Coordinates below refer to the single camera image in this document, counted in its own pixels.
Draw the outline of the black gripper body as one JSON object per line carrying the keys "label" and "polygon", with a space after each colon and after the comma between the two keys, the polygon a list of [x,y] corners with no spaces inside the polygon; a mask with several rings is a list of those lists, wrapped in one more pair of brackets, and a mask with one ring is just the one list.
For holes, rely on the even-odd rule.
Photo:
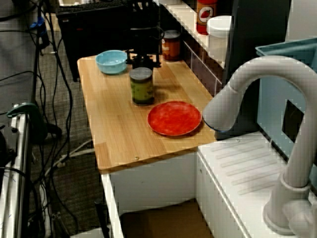
{"label": "black gripper body", "polygon": [[130,48],[134,50],[133,69],[138,67],[155,68],[155,54],[160,54],[160,30],[160,27],[131,28]]}

